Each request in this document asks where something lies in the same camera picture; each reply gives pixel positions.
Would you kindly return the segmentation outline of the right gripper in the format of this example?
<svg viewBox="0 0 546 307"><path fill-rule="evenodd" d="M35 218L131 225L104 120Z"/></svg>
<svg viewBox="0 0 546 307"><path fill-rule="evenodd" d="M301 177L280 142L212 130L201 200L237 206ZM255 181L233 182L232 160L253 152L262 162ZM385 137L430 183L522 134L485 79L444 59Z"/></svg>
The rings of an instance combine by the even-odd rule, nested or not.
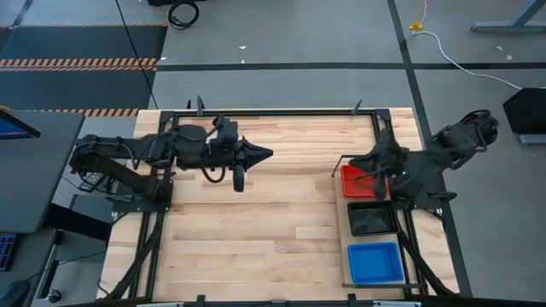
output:
<svg viewBox="0 0 546 307"><path fill-rule="evenodd" d="M386 177L401 176L407 156L408 149L400 147L393 133L383 129L372 153L355 156L349 160L349 165L359 169L372 169L375 175L375 198L384 200L387 194Z"/></svg>

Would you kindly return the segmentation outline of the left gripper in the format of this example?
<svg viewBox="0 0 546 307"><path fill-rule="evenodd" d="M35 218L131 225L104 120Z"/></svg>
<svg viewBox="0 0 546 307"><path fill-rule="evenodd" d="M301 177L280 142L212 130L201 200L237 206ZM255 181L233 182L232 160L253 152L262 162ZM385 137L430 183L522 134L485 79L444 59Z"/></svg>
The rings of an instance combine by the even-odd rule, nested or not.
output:
<svg viewBox="0 0 546 307"><path fill-rule="evenodd" d="M246 156L245 152L245 142L246 151L250 153L248 156ZM261 147L242 138L237 141L231 149L221 149L219 152L211 152L213 162L211 165L206 165L204 167L204 176L208 182L220 183L225 178L226 170L230 169L233 172L234 190L236 192L243 192L245 172L255 165L267 160L272 155L272 149ZM208 175L206 169L210 168L213 171L216 167L221 168L221 175L218 179L212 179Z"/></svg>

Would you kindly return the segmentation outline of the red plastic basket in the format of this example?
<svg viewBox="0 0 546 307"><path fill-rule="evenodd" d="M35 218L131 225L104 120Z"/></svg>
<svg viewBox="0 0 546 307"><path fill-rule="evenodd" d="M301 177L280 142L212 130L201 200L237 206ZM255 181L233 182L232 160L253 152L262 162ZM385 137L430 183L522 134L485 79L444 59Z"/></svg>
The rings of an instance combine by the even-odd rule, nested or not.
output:
<svg viewBox="0 0 546 307"><path fill-rule="evenodd" d="M375 200L375 181L372 176L351 165L340 169L342 192L346 198Z"/></svg>

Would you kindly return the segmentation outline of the black plastic basket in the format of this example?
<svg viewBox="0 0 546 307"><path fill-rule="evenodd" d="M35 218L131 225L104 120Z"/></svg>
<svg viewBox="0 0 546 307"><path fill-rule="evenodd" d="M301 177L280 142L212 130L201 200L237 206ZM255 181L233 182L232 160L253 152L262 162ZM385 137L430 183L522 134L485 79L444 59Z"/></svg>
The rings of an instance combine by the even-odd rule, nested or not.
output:
<svg viewBox="0 0 546 307"><path fill-rule="evenodd" d="M399 231L398 218L390 200L351 202L347 204L351 234L391 235Z"/></svg>

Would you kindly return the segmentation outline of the blue plastic basket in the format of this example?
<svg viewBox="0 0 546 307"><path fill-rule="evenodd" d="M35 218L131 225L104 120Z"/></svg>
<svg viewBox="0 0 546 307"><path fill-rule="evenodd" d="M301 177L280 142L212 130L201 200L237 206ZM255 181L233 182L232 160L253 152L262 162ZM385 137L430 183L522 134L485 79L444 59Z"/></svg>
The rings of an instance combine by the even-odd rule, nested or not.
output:
<svg viewBox="0 0 546 307"><path fill-rule="evenodd" d="M361 243L347 247L351 281L368 285L404 279L398 245L394 242Z"/></svg>

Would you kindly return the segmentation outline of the black power device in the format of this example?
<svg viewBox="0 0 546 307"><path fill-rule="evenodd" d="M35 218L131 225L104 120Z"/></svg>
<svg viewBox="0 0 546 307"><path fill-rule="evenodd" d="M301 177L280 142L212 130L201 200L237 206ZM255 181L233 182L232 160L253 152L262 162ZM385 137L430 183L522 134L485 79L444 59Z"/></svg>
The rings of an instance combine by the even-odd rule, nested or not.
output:
<svg viewBox="0 0 546 307"><path fill-rule="evenodd" d="M87 193L95 191L106 177L104 174L97 172L79 174L78 176L81 179L78 189Z"/></svg>

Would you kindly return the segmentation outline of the black box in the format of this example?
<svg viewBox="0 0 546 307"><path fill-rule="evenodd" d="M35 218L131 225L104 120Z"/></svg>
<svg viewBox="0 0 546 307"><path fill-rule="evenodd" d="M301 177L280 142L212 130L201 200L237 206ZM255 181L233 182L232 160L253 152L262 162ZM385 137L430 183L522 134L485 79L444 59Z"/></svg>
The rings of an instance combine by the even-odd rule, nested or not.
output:
<svg viewBox="0 0 546 307"><path fill-rule="evenodd" d="M502 106L514 134L546 135L546 89L524 88Z"/></svg>

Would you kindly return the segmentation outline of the grey table leg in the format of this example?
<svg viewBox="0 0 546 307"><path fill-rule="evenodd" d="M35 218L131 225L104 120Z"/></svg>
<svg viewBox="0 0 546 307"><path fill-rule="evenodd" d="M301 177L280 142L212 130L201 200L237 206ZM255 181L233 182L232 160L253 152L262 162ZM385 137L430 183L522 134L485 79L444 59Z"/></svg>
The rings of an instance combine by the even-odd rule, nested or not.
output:
<svg viewBox="0 0 546 307"><path fill-rule="evenodd" d="M512 20L475 21L470 32L546 32L546 21L532 21L546 0L529 0Z"/></svg>

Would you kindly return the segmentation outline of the black hazard-striped floor mat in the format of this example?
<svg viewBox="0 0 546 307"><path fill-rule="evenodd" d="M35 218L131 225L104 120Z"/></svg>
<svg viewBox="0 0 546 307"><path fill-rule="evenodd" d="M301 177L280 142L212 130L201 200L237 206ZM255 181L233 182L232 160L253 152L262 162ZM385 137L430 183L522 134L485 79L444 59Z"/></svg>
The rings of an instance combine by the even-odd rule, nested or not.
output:
<svg viewBox="0 0 546 307"><path fill-rule="evenodd" d="M154 108L163 24L0 28L0 106L133 117Z"/></svg>

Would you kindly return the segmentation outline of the grey desk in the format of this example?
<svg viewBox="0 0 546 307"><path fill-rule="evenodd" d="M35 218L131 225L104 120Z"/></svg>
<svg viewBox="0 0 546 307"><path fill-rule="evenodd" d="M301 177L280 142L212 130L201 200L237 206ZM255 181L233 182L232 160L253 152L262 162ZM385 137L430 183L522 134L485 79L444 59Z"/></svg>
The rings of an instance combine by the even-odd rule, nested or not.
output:
<svg viewBox="0 0 546 307"><path fill-rule="evenodd" d="M38 138L0 140L0 232L41 229L73 145L81 113L13 111L38 130Z"/></svg>

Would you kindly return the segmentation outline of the monitor with blue screen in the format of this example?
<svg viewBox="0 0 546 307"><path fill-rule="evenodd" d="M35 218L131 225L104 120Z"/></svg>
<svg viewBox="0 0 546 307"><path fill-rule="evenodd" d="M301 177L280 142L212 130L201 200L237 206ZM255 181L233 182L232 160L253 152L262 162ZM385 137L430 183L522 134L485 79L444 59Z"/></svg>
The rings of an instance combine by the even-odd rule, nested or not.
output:
<svg viewBox="0 0 546 307"><path fill-rule="evenodd" d="M41 132L0 109L0 140L39 138Z"/></svg>

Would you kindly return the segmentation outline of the black keyboard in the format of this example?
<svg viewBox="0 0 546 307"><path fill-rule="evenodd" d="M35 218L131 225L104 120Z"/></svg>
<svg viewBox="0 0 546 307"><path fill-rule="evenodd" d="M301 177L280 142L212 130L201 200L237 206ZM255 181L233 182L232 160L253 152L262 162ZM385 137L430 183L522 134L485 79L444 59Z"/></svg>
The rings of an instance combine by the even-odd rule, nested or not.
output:
<svg viewBox="0 0 546 307"><path fill-rule="evenodd" d="M0 233L0 271L9 271L20 241L18 234Z"/></svg>

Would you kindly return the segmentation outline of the black table frame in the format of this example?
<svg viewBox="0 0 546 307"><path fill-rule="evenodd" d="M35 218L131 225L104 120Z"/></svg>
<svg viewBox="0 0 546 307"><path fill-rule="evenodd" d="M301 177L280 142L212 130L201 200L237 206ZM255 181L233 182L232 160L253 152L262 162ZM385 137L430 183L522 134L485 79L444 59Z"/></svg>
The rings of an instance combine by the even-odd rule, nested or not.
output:
<svg viewBox="0 0 546 307"><path fill-rule="evenodd" d="M172 207L159 245L114 307L372 307L403 302L398 289L342 286L332 172L391 127L407 148L421 147L409 108L233 109L250 142L274 155L253 167L243 193L230 179L199 171L174 176Z"/></svg>

